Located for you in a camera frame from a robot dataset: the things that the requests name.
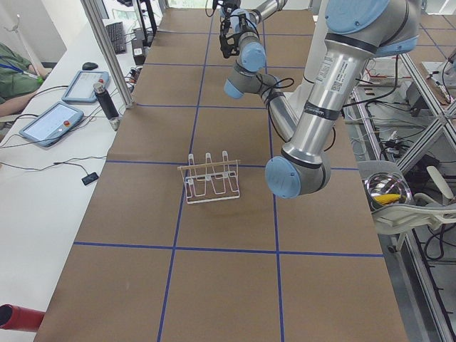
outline black keyboard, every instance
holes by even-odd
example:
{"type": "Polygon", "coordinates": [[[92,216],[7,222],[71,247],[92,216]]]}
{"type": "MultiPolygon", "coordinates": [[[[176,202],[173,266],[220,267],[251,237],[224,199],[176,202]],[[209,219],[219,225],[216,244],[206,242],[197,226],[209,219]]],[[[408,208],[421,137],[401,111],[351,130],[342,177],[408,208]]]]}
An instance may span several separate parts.
{"type": "Polygon", "coordinates": [[[122,23],[109,24],[105,27],[108,32],[109,39],[113,44],[115,54],[126,52],[127,46],[125,44],[125,34],[123,33],[122,23]]]}

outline computer mouse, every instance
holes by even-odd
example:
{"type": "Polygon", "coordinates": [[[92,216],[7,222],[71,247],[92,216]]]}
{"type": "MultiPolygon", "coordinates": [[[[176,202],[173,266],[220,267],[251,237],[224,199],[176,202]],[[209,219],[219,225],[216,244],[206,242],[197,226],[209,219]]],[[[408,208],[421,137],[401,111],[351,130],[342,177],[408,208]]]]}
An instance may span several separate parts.
{"type": "Polygon", "coordinates": [[[83,64],[83,70],[93,70],[93,69],[96,69],[97,67],[98,67],[98,64],[93,63],[93,62],[85,62],[83,64]]]}

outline blue tablet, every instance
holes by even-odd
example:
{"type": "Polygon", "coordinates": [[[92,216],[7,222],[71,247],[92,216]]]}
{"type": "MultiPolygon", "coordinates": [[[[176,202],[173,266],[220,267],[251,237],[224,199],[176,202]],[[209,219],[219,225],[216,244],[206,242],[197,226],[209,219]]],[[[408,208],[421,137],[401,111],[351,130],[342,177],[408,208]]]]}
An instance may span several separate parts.
{"type": "Polygon", "coordinates": [[[84,113],[63,102],[57,102],[19,131],[24,138],[48,147],[62,138],[81,121],[84,113]]]}
{"type": "Polygon", "coordinates": [[[94,103],[97,101],[93,84],[103,80],[108,87],[109,74],[106,71],[78,71],[63,94],[62,101],[67,103],[94,103]]]}

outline green clothing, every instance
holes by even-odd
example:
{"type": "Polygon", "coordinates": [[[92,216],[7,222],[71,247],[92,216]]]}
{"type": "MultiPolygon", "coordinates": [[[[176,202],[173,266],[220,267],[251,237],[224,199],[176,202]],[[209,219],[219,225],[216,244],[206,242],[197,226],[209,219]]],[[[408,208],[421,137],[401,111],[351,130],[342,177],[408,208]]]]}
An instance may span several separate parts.
{"type": "MultiPolygon", "coordinates": [[[[0,43],[0,64],[13,65],[23,71],[27,71],[30,61],[14,53],[4,44],[0,43]]],[[[25,73],[11,70],[0,66],[0,105],[10,98],[26,95],[40,87],[38,80],[25,73]]]]}

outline silver bowl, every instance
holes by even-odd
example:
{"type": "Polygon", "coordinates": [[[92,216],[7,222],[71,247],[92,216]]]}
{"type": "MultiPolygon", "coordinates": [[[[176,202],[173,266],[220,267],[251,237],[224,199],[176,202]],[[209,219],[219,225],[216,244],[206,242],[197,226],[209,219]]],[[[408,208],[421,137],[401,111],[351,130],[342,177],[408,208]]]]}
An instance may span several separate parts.
{"type": "Polygon", "coordinates": [[[364,181],[364,186],[368,195],[373,199],[374,209],[382,207],[380,203],[375,201],[375,198],[381,195],[400,195],[400,199],[396,203],[408,204],[412,202],[412,192],[401,175],[377,172],[364,181]]]}

